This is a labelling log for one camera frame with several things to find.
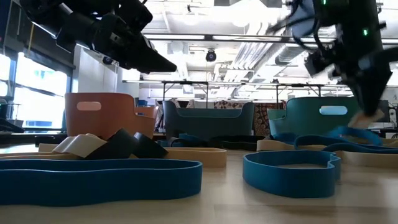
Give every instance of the monitor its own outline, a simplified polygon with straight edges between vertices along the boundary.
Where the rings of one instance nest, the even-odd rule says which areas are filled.
[[[379,109],[384,113],[384,117],[379,119],[376,122],[389,123],[390,122],[390,107],[389,107],[388,100],[381,100],[379,103]]]

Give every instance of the table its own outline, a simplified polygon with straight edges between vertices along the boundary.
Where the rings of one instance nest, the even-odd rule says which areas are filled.
[[[28,150],[36,148],[12,146],[0,149],[0,152]],[[285,198],[254,189],[243,181],[242,156],[247,153],[229,151],[226,169],[204,169],[202,191],[193,197],[68,208],[2,206],[0,223],[398,223],[397,170],[343,165],[335,196],[321,199]]]
[[[386,138],[387,133],[394,133],[394,134],[398,133],[396,128],[380,128],[380,129],[377,129],[377,131],[380,132],[380,137],[382,137],[382,138]]]

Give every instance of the orange basket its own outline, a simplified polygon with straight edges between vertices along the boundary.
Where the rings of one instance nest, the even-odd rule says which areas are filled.
[[[67,93],[65,114],[68,136],[95,134],[108,139],[121,128],[130,134],[140,132],[147,137],[154,135],[157,108],[142,113],[135,107],[134,98],[122,93]]]

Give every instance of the security camera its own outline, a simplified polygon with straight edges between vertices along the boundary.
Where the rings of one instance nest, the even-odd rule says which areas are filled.
[[[102,62],[104,63],[104,65],[112,65],[113,60],[110,57],[105,56],[102,58]]]
[[[217,55],[216,55],[216,52],[214,50],[207,51],[206,61],[214,62],[216,59],[217,59]]]

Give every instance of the beige resistance band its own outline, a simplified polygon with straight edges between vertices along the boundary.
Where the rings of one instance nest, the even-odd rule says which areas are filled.
[[[55,159],[55,160],[80,160],[82,157],[74,154],[60,154],[53,152],[57,145],[40,144],[38,152],[22,152],[0,154],[0,159]],[[169,153],[165,159],[180,159],[188,161],[199,161],[204,168],[226,167],[226,150],[215,148],[165,148]]]
[[[355,143],[358,143],[358,144],[370,144],[370,142],[368,140],[366,140],[366,139],[354,138],[354,137],[351,137],[351,136],[345,136],[344,138],[349,140],[349,141],[351,141],[351,142],[355,142]],[[384,139],[384,138],[381,138],[381,141],[383,142],[383,146],[398,148],[398,140],[396,140],[396,139]]]
[[[326,146],[300,146],[299,149],[321,151]],[[274,140],[262,140],[257,142],[257,152],[259,151],[284,151],[294,150],[293,145]],[[375,154],[362,152],[338,151],[336,155],[345,164],[378,167],[378,168],[398,168],[398,154]]]

